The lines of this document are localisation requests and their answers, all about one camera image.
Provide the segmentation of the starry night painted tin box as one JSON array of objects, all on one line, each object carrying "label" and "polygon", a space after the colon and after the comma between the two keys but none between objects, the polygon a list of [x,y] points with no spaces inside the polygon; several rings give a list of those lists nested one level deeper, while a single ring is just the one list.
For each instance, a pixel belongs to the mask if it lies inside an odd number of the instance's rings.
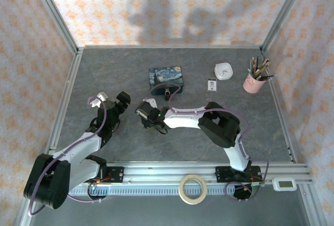
[{"label": "starry night painted tin box", "polygon": [[151,68],[148,76],[153,96],[164,96],[165,88],[169,88],[171,95],[183,92],[184,79],[180,66]]}]

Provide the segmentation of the masking tape roll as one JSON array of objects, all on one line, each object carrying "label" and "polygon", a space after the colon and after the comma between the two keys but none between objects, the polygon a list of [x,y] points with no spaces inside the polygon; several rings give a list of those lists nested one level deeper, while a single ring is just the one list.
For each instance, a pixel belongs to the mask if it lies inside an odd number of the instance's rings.
[{"label": "masking tape roll", "polygon": [[[201,193],[197,198],[190,198],[185,194],[184,186],[189,180],[196,181],[201,187]],[[207,188],[207,184],[205,180],[201,176],[196,175],[196,174],[188,174],[181,179],[179,186],[178,186],[178,193],[179,193],[181,200],[185,202],[186,204],[197,205],[203,202],[204,199],[206,198],[207,193],[208,193],[208,188]]]}]

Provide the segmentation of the white square desk clock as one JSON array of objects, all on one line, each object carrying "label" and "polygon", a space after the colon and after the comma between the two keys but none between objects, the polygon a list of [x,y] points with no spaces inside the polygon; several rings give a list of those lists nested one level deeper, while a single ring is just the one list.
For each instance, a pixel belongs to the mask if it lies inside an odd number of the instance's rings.
[{"label": "white square desk clock", "polygon": [[233,69],[229,63],[220,63],[215,65],[214,73],[218,80],[228,80],[233,76]]}]

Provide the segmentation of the pink pencil cup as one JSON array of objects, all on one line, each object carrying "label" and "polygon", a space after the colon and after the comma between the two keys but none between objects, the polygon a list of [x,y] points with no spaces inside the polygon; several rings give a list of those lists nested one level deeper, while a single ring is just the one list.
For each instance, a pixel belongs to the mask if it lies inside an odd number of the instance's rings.
[{"label": "pink pencil cup", "polygon": [[243,88],[246,92],[255,94],[258,93],[261,87],[265,84],[265,81],[256,80],[251,73],[248,73],[245,81],[243,82]]}]

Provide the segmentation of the yellow pencil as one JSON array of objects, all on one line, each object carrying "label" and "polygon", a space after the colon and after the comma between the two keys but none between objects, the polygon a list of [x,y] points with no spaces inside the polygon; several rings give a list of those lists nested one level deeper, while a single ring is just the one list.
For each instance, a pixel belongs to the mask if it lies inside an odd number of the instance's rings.
[{"label": "yellow pencil", "polygon": [[256,75],[261,74],[270,65],[270,63],[270,60],[265,60],[263,64],[257,69]]}]

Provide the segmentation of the white digital display device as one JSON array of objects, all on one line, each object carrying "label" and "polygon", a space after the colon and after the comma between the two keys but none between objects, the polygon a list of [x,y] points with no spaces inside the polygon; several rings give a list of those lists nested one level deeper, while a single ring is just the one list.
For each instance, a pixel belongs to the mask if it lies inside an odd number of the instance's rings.
[{"label": "white digital display device", "polygon": [[293,192],[297,190],[295,179],[292,177],[275,177],[272,186],[276,192]]}]

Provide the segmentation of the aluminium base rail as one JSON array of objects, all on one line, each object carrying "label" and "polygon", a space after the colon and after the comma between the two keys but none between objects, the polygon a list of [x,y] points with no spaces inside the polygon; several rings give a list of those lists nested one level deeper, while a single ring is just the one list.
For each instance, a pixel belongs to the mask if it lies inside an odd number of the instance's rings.
[{"label": "aluminium base rail", "polygon": [[[311,184],[313,178],[310,168],[303,163],[254,162],[259,166],[266,184],[275,177],[291,177],[296,184]],[[216,167],[227,166],[221,162],[109,162],[107,166],[124,167],[124,185],[172,185],[177,184],[188,174],[201,176],[209,185],[216,185]]]}]

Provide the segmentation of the aluminium side rail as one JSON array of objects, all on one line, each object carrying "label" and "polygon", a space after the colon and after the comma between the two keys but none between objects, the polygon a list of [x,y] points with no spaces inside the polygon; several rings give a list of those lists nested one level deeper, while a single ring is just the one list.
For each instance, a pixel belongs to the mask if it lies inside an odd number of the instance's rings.
[{"label": "aluminium side rail", "polygon": [[63,127],[63,122],[65,119],[66,111],[67,111],[68,104],[70,101],[71,92],[73,90],[73,86],[75,83],[75,79],[76,79],[76,75],[77,75],[78,68],[80,65],[83,50],[84,49],[80,47],[78,51],[75,53],[75,55],[73,56],[73,59],[72,59],[72,62],[71,62],[71,65],[70,65],[70,68],[69,68],[69,71],[68,71],[68,74],[65,80],[65,84],[64,84],[63,91],[62,91],[61,101],[58,106],[57,114],[53,121],[51,131],[47,139],[46,146],[45,146],[43,153],[46,153],[46,154],[54,153],[57,148],[58,140],[59,140],[61,130]]},{"label": "aluminium side rail", "polygon": [[289,131],[287,129],[287,125],[286,125],[286,122],[284,120],[283,113],[282,113],[282,110],[281,110],[280,102],[279,102],[279,99],[278,99],[278,92],[277,92],[276,87],[275,87],[275,80],[270,80],[269,86],[270,86],[271,93],[272,93],[272,96],[273,96],[273,100],[274,100],[274,103],[275,103],[275,107],[276,107],[276,110],[277,110],[277,113],[278,113],[278,117],[279,117],[279,120],[280,120],[280,125],[282,127],[282,132],[283,132],[283,135],[284,135],[284,138],[285,138],[285,142],[286,142],[286,145],[287,145],[287,151],[289,153],[291,162],[292,163],[298,163],[298,160],[297,160],[296,154],[295,154],[295,150],[293,148],[292,141],[291,141],[291,138],[290,138],[290,134],[289,134]]}]

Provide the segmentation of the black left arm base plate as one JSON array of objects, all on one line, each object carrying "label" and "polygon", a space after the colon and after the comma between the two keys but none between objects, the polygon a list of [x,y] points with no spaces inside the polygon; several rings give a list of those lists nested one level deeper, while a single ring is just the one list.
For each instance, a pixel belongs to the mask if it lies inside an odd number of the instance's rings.
[{"label": "black left arm base plate", "polygon": [[122,166],[107,166],[106,176],[103,178],[104,183],[122,183],[125,168]]}]

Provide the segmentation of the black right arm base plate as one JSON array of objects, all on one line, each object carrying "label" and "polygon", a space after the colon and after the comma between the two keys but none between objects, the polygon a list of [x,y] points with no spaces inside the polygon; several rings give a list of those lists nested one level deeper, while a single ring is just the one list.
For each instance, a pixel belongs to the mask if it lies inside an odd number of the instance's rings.
[{"label": "black right arm base plate", "polygon": [[237,171],[230,166],[217,166],[215,175],[218,183],[263,181],[259,166],[251,166],[245,171]]}]

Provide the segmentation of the aluminium frame post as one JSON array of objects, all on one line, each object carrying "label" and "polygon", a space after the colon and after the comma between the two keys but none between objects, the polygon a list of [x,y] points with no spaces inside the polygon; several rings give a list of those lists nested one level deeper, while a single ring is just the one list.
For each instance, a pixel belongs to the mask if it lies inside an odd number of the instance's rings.
[{"label": "aluminium frame post", "polygon": [[41,0],[47,12],[50,14],[52,20],[54,21],[57,29],[59,30],[61,36],[63,37],[65,43],[69,49],[76,54],[78,51],[78,45],[75,42],[68,26],[65,23],[60,11],[58,10],[54,0]]},{"label": "aluminium frame post", "polygon": [[281,26],[283,25],[295,1],[296,0],[285,0],[284,1],[280,11],[278,12],[278,15],[275,21],[273,22],[266,38],[264,39],[262,46],[259,47],[262,55],[265,55],[267,53],[271,43],[274,41],[277,33],[279,32]]}]

